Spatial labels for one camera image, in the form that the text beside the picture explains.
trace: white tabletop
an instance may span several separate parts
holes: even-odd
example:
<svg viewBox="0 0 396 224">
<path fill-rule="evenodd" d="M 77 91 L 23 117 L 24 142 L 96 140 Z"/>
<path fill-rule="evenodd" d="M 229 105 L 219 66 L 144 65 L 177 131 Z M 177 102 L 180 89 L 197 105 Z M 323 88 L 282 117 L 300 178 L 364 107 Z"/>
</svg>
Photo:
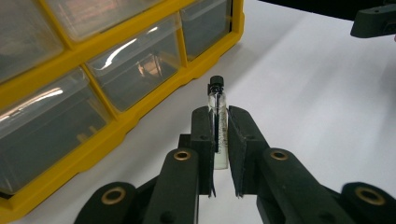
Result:
<svg viewBox="0 0 396 224">
<path fill-rule="evenodd" d="M 203 77 L 178 89 L 91 170 L 15 223 L 73 223 L 103 185 L 140 186 L 161 171 L 206 84 L 225 79 L 228 105 L 250 112 L 271 147 L 293 152 L 324 186 L 375 185 L 396 197 L 396 43 L 358 39 L 351 21 L 247 0 L 242 40 Z M 261 223 L 256 197 L 234 196 L 230 170 L 215 172 L 217 198 L 200 197 L 199 223 Z"/>
</svg>

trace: small glass vial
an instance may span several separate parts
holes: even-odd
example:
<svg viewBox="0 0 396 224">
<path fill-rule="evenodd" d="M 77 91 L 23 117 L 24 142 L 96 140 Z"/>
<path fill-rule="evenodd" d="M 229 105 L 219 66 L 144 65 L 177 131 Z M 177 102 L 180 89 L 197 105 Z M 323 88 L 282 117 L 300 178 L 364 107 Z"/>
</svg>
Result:
<svg viewBox="0 0 396 224">
<path fill-rule="evenodd" d="M 207 85 L 208 112 L 215 140 L 215 169 L 217 170 L 228 168 L 227 105 L 223 87 L 224 79 L 220 76 L 210 78 L 210 84 Z"/>
</svg>

